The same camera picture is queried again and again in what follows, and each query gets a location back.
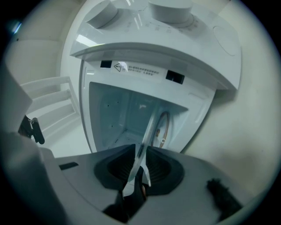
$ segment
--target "warning triangle symbol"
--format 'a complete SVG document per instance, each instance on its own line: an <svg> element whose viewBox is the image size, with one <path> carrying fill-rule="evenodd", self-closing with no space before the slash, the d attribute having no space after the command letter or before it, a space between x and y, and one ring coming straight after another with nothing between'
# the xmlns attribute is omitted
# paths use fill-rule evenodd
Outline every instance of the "warning triangle symbol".
<svg viewBox="0 0 281 225"><path fill-rule="evenodd" d="M116 65L114 66L114 68L117 69L117 70L120 72L120 71L121 71L121 65L120 65L120 63L116 64Z"/></svg>

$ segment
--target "black rectangular slot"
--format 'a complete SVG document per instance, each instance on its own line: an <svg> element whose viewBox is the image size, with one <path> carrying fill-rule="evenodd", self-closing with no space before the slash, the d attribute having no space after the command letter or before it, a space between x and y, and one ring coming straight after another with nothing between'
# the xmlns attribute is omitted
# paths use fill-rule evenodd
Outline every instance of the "black rectangular slot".
<svg viewBox="0 0 281 225"><path fill-rule="evenodd" d="M181 75L179 73L176 73L176 72L173 72L171 70L168 70L166 79L167 80L171 80L173 82L177 82L177 83L183 84L183 82L184 82L184 75Z"/></svg>
<svg viewBox="0 0 281 225"><path fill-rule="evenodd" d="M101 68L111 68L112 61L103 60L101 61Z"/></svg>
<svg viewBox="0 0 281 225"><path fill-rule="evenodd" d="M70 169L72 167L76 167L76 166L78 166L78 163L76 163L76 162L71 162L71 163L66 163L66 164L59 165L59 167L60 167L60 169L62 171Z"/></svg>

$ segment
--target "warning label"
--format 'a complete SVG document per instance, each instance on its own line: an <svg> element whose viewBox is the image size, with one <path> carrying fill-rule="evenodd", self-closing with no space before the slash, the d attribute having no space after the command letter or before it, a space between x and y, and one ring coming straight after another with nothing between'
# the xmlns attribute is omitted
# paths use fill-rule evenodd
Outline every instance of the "warning label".
<svg viewBox="0 0 281 225"><path fill-rule="evenodd" d="M167 70L138 62L112 61L111 72L149 79L160 83L166 75Z"/></svg>

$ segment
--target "white knob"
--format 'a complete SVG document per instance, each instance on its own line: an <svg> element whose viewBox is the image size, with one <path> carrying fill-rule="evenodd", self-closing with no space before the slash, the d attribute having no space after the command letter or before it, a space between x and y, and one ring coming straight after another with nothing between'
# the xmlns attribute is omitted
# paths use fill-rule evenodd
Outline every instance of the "white knob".
<svg viewBox="0 0 281 225"><path fill-rule="evenodd" d="M192 0L149 0L152 17L165 23L183 23L190 17Z"/></svg>
<svg viewBox="0 0 281 225"><path fill-rule="evenodd" d="M88 12L84 21L93 26L100 28L111 21L117 14L118 9L112 4L110 0L102 1Z"/></svg>

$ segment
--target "white washing machine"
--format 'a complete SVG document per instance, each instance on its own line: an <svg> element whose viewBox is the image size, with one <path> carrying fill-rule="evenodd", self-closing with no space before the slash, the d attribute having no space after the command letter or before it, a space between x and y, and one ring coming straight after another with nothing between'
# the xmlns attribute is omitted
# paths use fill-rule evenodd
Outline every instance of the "white washing machine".
<svg viewBox="0 0 281 225"><path fill-rule="evenodd" d="M216 90L238 89L241 74L236 31L190 0L100 2L71 55L82 59L79 101L92 152L139 149L152 114L150 145L180 152Z"/></svg>

